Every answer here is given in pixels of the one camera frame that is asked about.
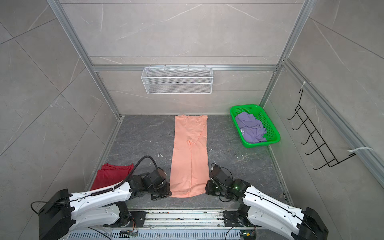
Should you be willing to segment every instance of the black hook rack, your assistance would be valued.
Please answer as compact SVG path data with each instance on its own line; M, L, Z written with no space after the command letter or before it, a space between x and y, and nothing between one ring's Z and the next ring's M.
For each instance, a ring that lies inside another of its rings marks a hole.
M308 140L310 139L310 137L313 139L314 143L316 144L316 147L317 147L317 148L316 148L315 150L313 150L311 153L305 153L305 154L306 154L306 155L311 155L312 153L314 153L314 152L316 152L317 150L319 150L319 152L320 152L321 155L323 156L323 158L324 158L326 164L322 165L321 167L313 168L313 169L314 169L314 170L318 170L318 169L320 169L320 168L322 168L322 167L325 167L326 165L328 165L328 167L333 167L333 166L335 166L335 165L337 165L337 164L340 164L340 163L344 162L345 160L347 160L347 159L349 159L349 158L355 156L356 154L355 154L355 153L352 153L352 154L348 155L347 158L345 158L345 159L343 159L343 160L341 160L341 161L337 160L337 158L335 157L335 155L333 154L333 152L332 152L331 149L329 148L328 144L325 142L323 136L319 133L319 131L317 130L316 126L313 124L313 122L311 121L311 119L308 117L308 115L307 115L307 113L304 111L304 109L300 106L301 97L303 96L303 89L300 89L299 94L300 94L300 93L301 93L301 95L300 95L299 103L297 104L297 106L296 106L296 108L295 108L295 114L294 114L291 118L289 118L289 119L287 118L287 120L292 120L292 119L294 118L294 116L297 115L297 116L300 118L300 120L301 120L302 123L301 123L301 125L300 125L298 128L296 128L296 129L292 128L292 129L296 131L296 130L298 130L302 125L304 125L305 128L307 129L308 133L309 133L309 136L308 136L308 138L307 138L307 141L306 141L305 143L302 143L302 142L301 142L301 144L303 144L303 145L307 144L307 143L308 143ZM303 113L304 113L305 116L306 116L305 120L303 120L303 119L301 118L301 116L298 114L298 111L299 111L300 109L303 111ZM312 131L312 132L309 131L307 125L305 124L306 121L309 121L309 122L312 124L312 126L314 127L314 131ZM312 135L312 134L314 134L315 132L317 132L317 134L319 134L319 136L321 137L321 140L323 141L323 143L322 143L321 145L319 145L319 144L316 142L316 140L314 139L314 137L313 137L313 135ZM325 158L323 152L322 152L321 149L320 149L320 148L321 148L322 146L324 146L324 145L328 148L328 150L329 150L330 153L332 154L333 159L330 160L330 161L327 161L327 159Z

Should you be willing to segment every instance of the green plastic laundry basket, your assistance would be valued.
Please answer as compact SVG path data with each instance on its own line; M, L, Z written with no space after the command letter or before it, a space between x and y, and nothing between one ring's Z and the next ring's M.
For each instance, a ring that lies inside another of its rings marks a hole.
M240 105L240 106L234 106L230 110L232 121L235 124L235 127L237 129L237 132L240 135L241 141L244 145L244 147L251 148L251 147L260 147L260 146L268 146L272 143L277 143L280 141L280 134L276 130L275 126L273 125L271 119L269 119L268 115L265 113L262 107L259 105L249 104L249 105ZM266 138L266 142L259 142L259 143L248 143L243 138L243 134L240 132L240 128L237 125L237 122L235 120L235 117L240 114L246 112L248 114L253 114L256 119L260 120L263 123L264 128L266 128L266 134L264 134L264 137Z

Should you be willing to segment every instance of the purple cloth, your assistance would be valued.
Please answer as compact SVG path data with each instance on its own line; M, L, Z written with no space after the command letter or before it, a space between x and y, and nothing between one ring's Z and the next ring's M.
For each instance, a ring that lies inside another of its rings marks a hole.
M266 129L260 120L257 120L253 114L240 113L235 117L237 125L243 134L244 140L248 143L266 142L264 134Z

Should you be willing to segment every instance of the folded red clothing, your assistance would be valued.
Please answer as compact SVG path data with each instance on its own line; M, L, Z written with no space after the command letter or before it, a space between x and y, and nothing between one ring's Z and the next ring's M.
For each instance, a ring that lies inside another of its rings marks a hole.
M107 187L123 181L132 169L133 164L129 166L104 164L101 166L101 169L97 171L96 179L93 182L91 190Z

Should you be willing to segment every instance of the white mesh basket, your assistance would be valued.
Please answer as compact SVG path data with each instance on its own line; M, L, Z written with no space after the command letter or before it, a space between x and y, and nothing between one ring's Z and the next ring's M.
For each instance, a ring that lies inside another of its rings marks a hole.
M146 67L141 80L148 94L211 93L210 67Z

